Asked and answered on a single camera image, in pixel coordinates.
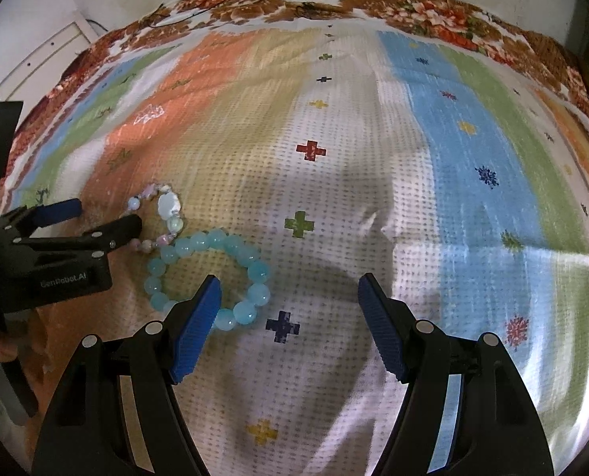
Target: metal screw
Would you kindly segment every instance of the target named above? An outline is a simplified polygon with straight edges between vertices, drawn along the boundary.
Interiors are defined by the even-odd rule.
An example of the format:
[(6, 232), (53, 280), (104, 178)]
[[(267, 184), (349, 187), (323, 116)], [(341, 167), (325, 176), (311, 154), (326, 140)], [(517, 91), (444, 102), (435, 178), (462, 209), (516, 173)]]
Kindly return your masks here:
[(89, 349), (90, 347), (96, 345), (97, 340), (98, 339), (96, 338), (95, 334), (88, 334), (85, 338), (83, 338), (81, 344), (84, 346), (84, 348)]
[(433, 332), (433, 324), (429, 321), (417, 321), (416, 329), (425, 334)]
[(491, 347), (497, 347), (500, 344), (500, 339), (497, 338), (492, 332), (488, 332), (483, 336), (484, 343)]
[(161, 322), (150, 322), (144, 327), (147, 334), (158, 334), (162, 330)]

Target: bracelet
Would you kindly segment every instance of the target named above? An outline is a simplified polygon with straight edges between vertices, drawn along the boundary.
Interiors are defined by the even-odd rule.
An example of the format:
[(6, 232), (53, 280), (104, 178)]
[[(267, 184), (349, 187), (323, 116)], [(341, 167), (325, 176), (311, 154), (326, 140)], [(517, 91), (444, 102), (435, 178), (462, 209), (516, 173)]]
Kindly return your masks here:
[(169, 232), (161, 234), (155, 240), (143, 240), (134, 238), (129, 242), (132, 250), (150, 254), (153, 250), (159, 249), (163, 246), (168, 246), (178, 236), (184, 228), (184, 220), (180, 215), (182, 205), (179, 202), (178, 195), (176, 195), (169, 184), (148, 184), (141, 193), (130, 197), (127, 201), (127, 210), (122, 213), (122, 216), (135, 213), (140, 209), (143, 200), (151, 200), (156, 195), (158, 197), (158, 214), (166, 223)]
[(219, 309), (213, 327), (230, 331), (235, 324), (252, 324), (257, 318), (256, 308), (268, 304), (270, 300), (270, 290), (264, 284), (270, 277), (270, 267), (259, 259), (259, 250), (256, 247), (245, 244), (240, 236), (227, 235), (222, 229), (212, 229), (208, 234), (196, 232), (190, 238), (178, 238), (173, 245), (160, 247), (160, 257), (154, 257), (146, 264), (150, 276), (144, 280), (144, 291), (151, 296), (149, 302), (152, 308), (168, 313), (178, 303), (162, 292), (160, 277), (166, 272), (167, 265), (189, 257), (193, 252), (202, 252), (209, 248), (233, 256), (238, 264), (247, 269), (248, 279), (252, 283), (244, 300), (235, 304), (232, 310)]

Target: light blue bead bracelet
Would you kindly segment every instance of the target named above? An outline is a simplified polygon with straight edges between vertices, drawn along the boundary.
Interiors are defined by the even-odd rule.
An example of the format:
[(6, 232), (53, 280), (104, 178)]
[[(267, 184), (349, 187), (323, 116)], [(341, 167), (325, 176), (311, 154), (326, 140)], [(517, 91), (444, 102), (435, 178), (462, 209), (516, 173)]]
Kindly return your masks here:
[(172, 245), (160, 247), (160, 257), (154, 257), (146, 264), (150, 276), (144, 280), (144, 291), (150, 295), (149, 302), (152, 308), (168, 313), (178, 303), (162, 292), (160, 278), (166, 272), (167, 265), (173, 265), (179, 259), (189, 257), (193, 252), (207, 249), (224, 251), (235, 257), (238, 264), (247, 269), (248, 279), (252, 283), (246, 291), (245, 298), (232, 310), (221, 308), (218, 311), (213, 327), (230, 331), (236, 324), (252, 324), (257, 318), (257, 308), (265, 306), (270, 301), (270, 290), (265, 285), (270, 278), (270, 267), (259, 259), (257, 247), (244, 243), (236, 234), (227, 235), (222, 229), (212, 229), (208, 233), (198, 231), (190, 238), (178, 238)]

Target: blue stripe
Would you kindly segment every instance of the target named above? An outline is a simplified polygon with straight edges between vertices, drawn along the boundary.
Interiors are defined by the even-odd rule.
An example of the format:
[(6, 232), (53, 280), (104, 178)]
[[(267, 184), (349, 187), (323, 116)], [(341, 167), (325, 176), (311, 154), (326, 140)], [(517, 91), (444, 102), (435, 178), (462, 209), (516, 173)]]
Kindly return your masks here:
[(13, 192), (10, 209), (14, 209), (21, 205), (21, 200), (25, 191), (34, 184), (38, 173), (43, 167), (44, 161), (49, 159), (49, 157), (54, 154), (59, 146), (61, 146), (64, 139), (67, 137), (70, 127), (76, 122), (76, 120), (83, 116), (89, 110), (89, 108), (96, 103), (97, 98), (105, 91), (105, 88), (111, 86), (112, 82), (118, 79), (121, 75), (128, 73), (132, 66), (140, 59), (141, 58), (131, 59), (112, 68), (110, 70), (111, 72), (103, 78), (102, 84), (100, 84), (100, 82), (96, 84), (92, 91), (90, 91), (90, 93), (80, 103), (74, 106), (74, 110), (70, 117), (56, 128), (51, 138), (49, 138), (48, 141), (46, 141), (46, 144), (38, 150), (37, 155), (33, 161), (32, 168), (23, 178), (23, 182)]
[[(418, 48), (411, 48), (411, 39), (393, 32), (379, 37), (392, 73), (406, 84), (411, 111), (429, 145), (442, 253), (438, 325), (449, 335), (474, 340), (493, 330), (505, 341), (509, 319), (528, 318), (531, 304), (536, 312), (553, 305), (551, 258), (545, 250), (537, 198), (495, 119), (438, 47), (417, 43)], [(457, 100), (446, 98), (443, 91)], [(475, 135), (461, 131), (460, 121), (474, 125)], [(480, 180), (476, 169), (481, 167), (495, 172), (497, 186)], [(504, 248), (505, 231), (525, 249)], [(544, 313), (547, 321), (551, 316)], [(531, 326), (544, 330), (545, 320)], [(524, 342), (517, 351), (509, 349), (520, 369), (531, 354), (529, 345)], [(431, 470), (446, 463), (451, 444), (460, 378), (455, 378), (456, 388), (451, 380)]]

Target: yellow cross pattern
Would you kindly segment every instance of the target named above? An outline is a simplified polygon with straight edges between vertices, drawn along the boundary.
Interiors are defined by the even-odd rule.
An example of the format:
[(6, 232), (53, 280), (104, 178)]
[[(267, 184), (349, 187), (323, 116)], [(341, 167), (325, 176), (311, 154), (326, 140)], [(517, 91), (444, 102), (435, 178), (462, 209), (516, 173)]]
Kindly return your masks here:
[(313, 105), (317, 109), (322, 109), (323, 107), (328, 107), (328, 105), (322, 100), (315, 100), (314, 102), (308, 103), (308, 105)]
[(467, 133), (469, 136), (473, 136), (475, 134), (475, 125), (469, 122), (458, 122), (458, 126), (460, 130)]
[(266, 419), (260, 419), (258, 424), (254, 426), (246, 426), (246, 431), (255, 437), (255, 444), (266, 445), (266, 441), (277, 440), (277, 430), (273, 430), (270, 427), (270, 421)]

